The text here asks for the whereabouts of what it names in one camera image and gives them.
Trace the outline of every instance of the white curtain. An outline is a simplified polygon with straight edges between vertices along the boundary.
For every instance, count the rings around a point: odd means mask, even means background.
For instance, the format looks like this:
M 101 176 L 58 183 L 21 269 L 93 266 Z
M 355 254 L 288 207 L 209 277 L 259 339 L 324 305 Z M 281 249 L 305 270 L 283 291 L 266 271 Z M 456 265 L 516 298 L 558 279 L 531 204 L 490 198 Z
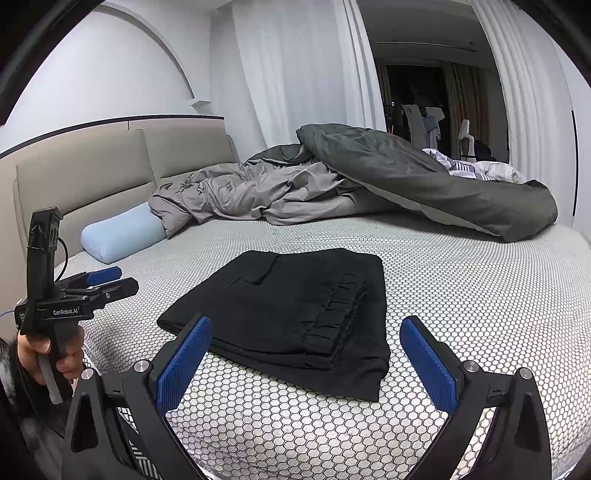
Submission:
M 265 147 L 297 142 L 305 124 L 385 130 L 356 0 L 235 0 L 242 69 Z
M 511 0 L 472 0 L 501 77 L 511 164 L 544 183 L 572 225 L 576 150 L 572 104 L 550 36 Z

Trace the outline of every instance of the upholstered headboard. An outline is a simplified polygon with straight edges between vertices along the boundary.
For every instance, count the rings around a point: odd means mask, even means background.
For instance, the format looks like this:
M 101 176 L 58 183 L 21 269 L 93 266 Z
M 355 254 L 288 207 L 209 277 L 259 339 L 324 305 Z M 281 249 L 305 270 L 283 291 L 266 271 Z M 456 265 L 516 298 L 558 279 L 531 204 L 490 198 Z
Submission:
M 223 118 L 134 117 L 75 128 L 10 153 L 17 155 L 14 203 L 23 250 L 34 210 L 57 206 L 69 254 L 82 251 L 85 226 L 148 200 L 176 177 L 236 162 Z M 62 262 L 61 249 L 56 263 Z

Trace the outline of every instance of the brown curtain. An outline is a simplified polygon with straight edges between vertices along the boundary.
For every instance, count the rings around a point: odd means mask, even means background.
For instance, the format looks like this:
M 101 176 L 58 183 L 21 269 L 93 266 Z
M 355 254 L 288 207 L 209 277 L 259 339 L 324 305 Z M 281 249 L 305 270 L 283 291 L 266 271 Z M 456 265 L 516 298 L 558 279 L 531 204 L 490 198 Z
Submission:
M 484 72 L 477 67 L 459 63 L 441 63 L 445 74 L 447 101 L 452 129 L 452 158 L 460 158 L 457 134 L 462 120 L 470 121 L 470 135 L 489 142 L 488 98 Z
M 379 91 L 382 94 L 382 103 L 389 106 L 392 103 L 392 93 L 390 92 L 390 80 L 384 59 L 374 59 L 375 69 L 378 72 Z

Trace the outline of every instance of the cable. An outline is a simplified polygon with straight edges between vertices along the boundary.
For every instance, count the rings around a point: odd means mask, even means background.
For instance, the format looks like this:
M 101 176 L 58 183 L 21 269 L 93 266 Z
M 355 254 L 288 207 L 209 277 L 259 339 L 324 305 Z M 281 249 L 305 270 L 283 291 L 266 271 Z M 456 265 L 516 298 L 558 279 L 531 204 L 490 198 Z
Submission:
M 66 243 L 61 239 L 61 238 L 57 238 L 57 241 L 59 243 L 62 244 L 62 246 L 64 247 L 64 253 L 66 254 L 66 262 L 64 263 L 64 268 L 61 269 L 61 273 L 59 274 L 59 276 L 56 278 L 56 281 L 58 281 L 62 275 L 64 274 L 64 272 L 66 271 L 66 268 L 68 267 L 68 247 L 66 247 Z

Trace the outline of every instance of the hand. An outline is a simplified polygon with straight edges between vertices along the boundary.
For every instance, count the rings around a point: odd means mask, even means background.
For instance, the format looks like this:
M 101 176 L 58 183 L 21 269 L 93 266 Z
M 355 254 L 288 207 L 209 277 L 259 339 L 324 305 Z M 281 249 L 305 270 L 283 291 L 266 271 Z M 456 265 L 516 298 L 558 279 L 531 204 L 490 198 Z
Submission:
M 84 344 L 84 330 L 78 325 L 78 332 L 66 343 L 66 356 L 56 362 L 56 368 L 68 380 L 78 378 L 84 370 L 82 359 L 82 345 Z M 49 338 L 34 335 L 17 336 L 17 354 L 23 368 L 40 385 L 45 385 L 45 378 L 37 362 L 38 353 L 49 353 L 51 342 Z

